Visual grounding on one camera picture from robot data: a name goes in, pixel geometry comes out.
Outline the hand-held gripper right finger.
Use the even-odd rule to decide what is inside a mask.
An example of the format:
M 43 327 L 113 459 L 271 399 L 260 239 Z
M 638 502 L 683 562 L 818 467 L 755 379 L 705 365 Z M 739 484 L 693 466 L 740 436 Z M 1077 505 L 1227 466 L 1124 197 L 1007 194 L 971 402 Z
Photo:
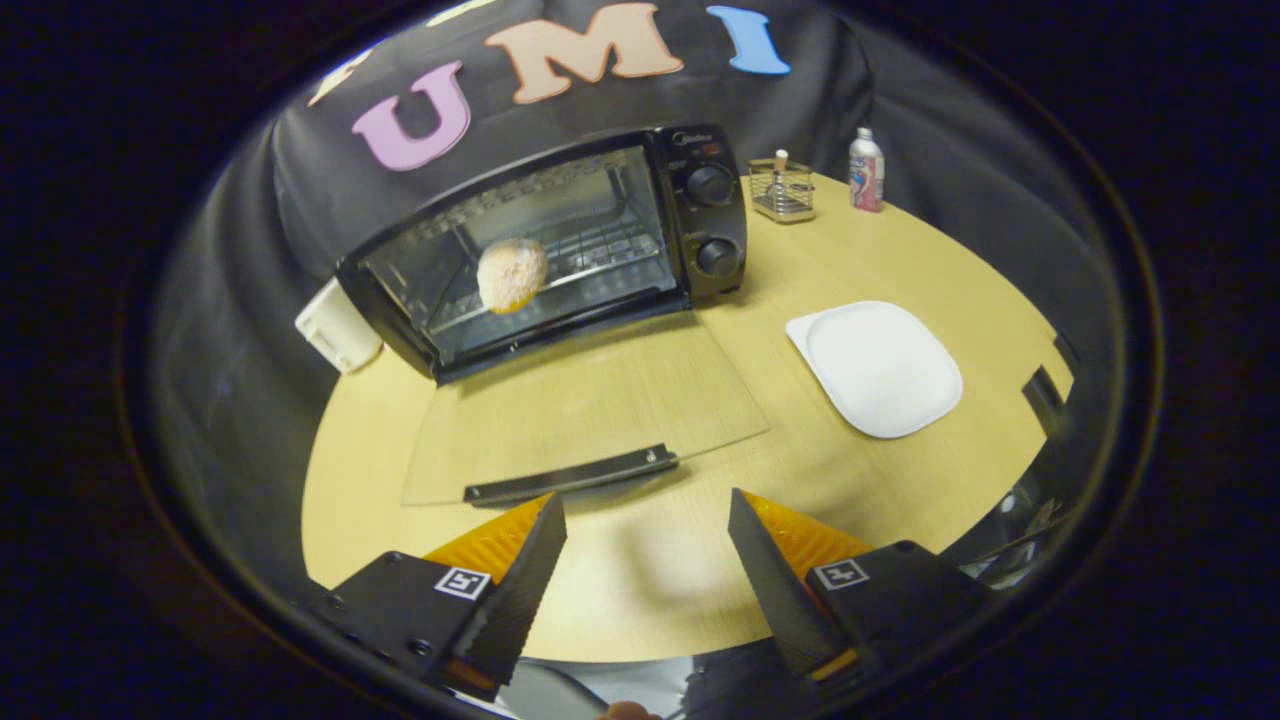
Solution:
M 996 598 L 913 541 L 873 548 L 740 488 L 728 534 L 785 666 L 818 687 L 899 673 Z

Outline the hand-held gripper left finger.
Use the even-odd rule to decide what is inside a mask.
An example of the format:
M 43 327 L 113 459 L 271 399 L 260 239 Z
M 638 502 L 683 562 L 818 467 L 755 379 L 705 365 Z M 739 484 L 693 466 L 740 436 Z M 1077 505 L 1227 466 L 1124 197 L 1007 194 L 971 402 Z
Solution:
M 433 688 L 493 701 L 509 684 L 567 541 L 557 493 L 424 556 L 387 551 L 301 609 L 333 635 Z

